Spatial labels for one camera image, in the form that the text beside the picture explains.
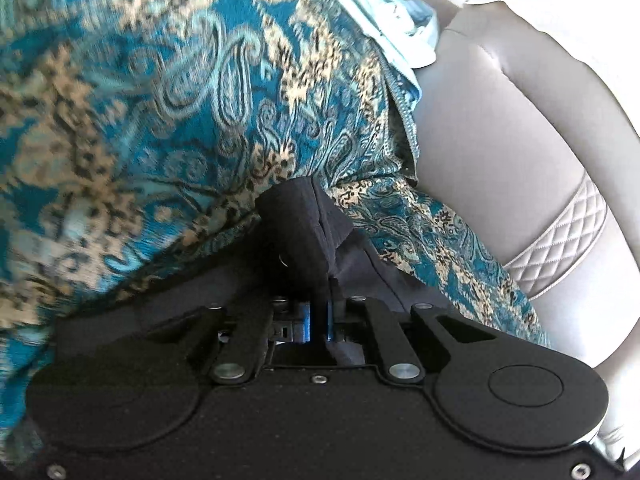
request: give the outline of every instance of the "beige chair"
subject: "beige chair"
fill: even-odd
[[[451,206],[609,387],[599,439],[640,460],[640,137],[585,64],[502,2],[444,18],[417,71],[420,188]]]

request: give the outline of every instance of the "beige sofa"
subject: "beige sofa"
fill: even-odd
[[[610,393],[599,438],[640,460],[640,138],[604,83],[506,4],[428,0],[446,29],[417,71],[420,188],[530,297],[555,348]]]

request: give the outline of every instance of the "silver screw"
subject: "silver screw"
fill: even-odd
[[[398,363],[389,368],[389,373],[396,379],[415,379],[420,375],[420,368],[409,363]]]
[[[591,476],[591,467],[588,464],[578,464],[571,471],[574,480],[587,480]]]
[[[244,368],[237,363],[222,363],[213,369],[213,373],[219,379],[239,379],[244,375]]]
[[[313,377],[311,377],[311,382],[313,384],[327,384],[328,380],[329,379],[327,379],[327,377],[324,375],[314,375]]]
[[[47,467],[47,476],[51,478],[51,480],[65,480],[66,479],[66,469],[58,464],[51,464]]]

